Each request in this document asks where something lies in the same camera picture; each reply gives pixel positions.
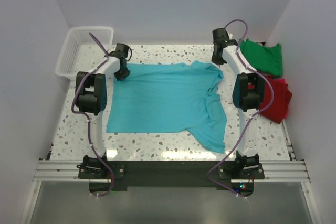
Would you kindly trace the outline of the turquoise t shirt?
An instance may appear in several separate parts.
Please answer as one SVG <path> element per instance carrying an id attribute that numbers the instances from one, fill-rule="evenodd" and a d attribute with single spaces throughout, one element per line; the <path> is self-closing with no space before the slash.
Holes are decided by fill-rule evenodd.
<path id="1" fill-rule="evenodd" d="M 223 153 L 227 123 L 218 85 L 224 73 L 211 63 L 130 64 L 113 82 L 108 133 L 177 133 L 187 130 L 205 149 Z"/>

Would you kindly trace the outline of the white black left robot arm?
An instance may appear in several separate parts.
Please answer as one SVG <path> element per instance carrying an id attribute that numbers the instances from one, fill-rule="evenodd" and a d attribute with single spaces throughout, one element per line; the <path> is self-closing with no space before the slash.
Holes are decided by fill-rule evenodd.
<path id="1" fill-rule="evenodd" d="M 91 70 L 79 71 L 76 75 L 75 96 L 71 105 L 74 114 L 81 114 L 87 120 L 89 152 L 84 160 L 94 162 L 90 171 L 97 178 L 108 174 L 109 165 L 105 162 L 106 147 L 102 136 L 102 117 L 108 103 L 107 81 L 116 78 L 118 81 L 129 76 L 127 62 L 132 57 L 132 49 L 118 43 L 115 50 L 103 52 L 103 60 Z"/>

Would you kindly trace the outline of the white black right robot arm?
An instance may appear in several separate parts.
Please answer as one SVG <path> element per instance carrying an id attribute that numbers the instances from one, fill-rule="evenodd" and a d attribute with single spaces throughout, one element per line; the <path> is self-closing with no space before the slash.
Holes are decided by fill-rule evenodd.
<path id="1" fill-rule="evenodd" d="M 257 115 L 264 101 L 265 81 L 253 68 L 243 53 L 238 42 L 231 39 L 225 28 L 212 31 L 212 62 L 228 64 L 235 74 L 232 100 L 238 110 L 240 136 L 234 148 L 236 158 L 226 171 L 239 178 L 246 178 L 259 166 L 257 150 Z"/>

